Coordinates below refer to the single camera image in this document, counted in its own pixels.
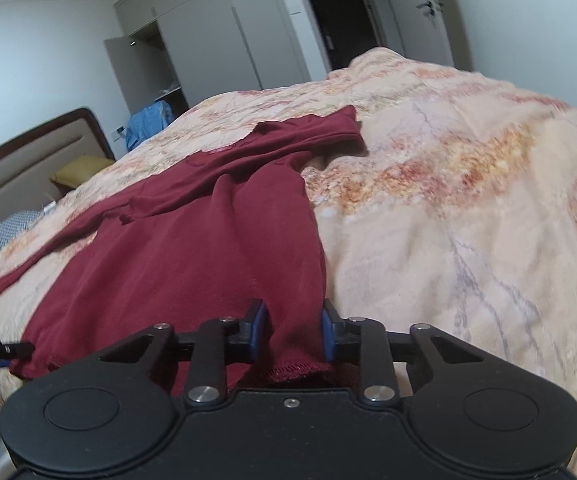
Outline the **dark red long-sleeve garment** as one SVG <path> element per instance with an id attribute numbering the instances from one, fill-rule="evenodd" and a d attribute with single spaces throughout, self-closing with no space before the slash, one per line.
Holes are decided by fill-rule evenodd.
<path id="1" fill-rule="evenodd" d="M 165 322 L 192 332 L 212 318 L 267 307 L 267 349 L 232 382 L 287 382 L 328 370 L 321 310 L 327 264 L 302 176 L 315 158 L 357 154 L 352 106 L 262 122 L 226 148 L 192 154 L 72 219 L 0 277 L 0 296 L 72 244 L 26 326 L 34 345 L 12 373 L 36 379 Z"/>

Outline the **blue clothing pile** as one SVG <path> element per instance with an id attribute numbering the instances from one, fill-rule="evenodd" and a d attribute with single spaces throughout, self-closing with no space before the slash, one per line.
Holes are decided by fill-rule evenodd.
<path id="1" fill-rule="evenodd" d="M 127 151 L 133 151 L 152 136 L 156 136 L 173 120 L 172 109 L 166 101 L 157 101 L 142 108 L 129 118 L 125 134 Z"/>

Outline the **black white checkered pillow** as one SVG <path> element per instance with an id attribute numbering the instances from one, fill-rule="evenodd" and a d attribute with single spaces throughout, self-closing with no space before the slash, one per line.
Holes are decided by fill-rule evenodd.
<path id="1" fill-rule="evenodd" d="M 22 210 L 0 222 L 0 250 L 42 216 L 38 210 Z"/>

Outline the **brown padded bed headboard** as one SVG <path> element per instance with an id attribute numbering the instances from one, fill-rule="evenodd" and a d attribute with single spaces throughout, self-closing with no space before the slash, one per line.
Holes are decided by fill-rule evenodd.
<path id="1" fill-rule="evenodd" d="M 0 222 L 60 200 L 67 188 L 51 176 L 82 155 L 115 158 L 98 119 L 84 107 L 0 145 Z"/>

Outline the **peach floral bed quilt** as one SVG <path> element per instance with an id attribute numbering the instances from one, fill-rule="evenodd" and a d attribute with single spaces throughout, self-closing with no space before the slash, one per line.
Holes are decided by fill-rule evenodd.
<path id="1" fill-rule="evenodd" d="M 385 48 L 322 81 L 195 105 L 5 247 L 0 275 L 80 212 L 185 156 L 258 122 L 346 105 L 367 154 L 303 173 L 335 307 L 391 330 L 431 323 L 577 399 L 577 109 Z M 73 255 L 51 256 L 0 298 L 0 338 L 22 336 Z"/>

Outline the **olive yellow pillow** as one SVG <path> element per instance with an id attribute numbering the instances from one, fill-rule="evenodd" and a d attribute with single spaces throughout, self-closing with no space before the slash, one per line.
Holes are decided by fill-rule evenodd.
<path id="1" fill-rule="evenodd" d="M 64 188 L 78 188 L 100 171 L 113 165 L 113 160 L 105 157 L 82 155 L 52 174 L 50 180 Z"/>

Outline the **grey built-in wardrobe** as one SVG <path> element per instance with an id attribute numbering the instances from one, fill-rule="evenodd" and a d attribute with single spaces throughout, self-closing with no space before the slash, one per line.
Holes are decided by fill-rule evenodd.
<path id="1" fill-rule="evenodd" d="M 130 113 L 169 91 L 193 106 L 330 70 L 309 0 L 119 0 L 114 10 L 121 34 L 104 46 Z"/>

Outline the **white room door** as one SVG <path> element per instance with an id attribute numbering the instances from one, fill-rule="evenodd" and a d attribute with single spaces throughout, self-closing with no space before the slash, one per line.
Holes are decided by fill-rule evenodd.
<path id="1" fill-rule="evenodd" d="M 389 0 L 403 42 L 412 60 L 455 66 L 439 0 Z"/>

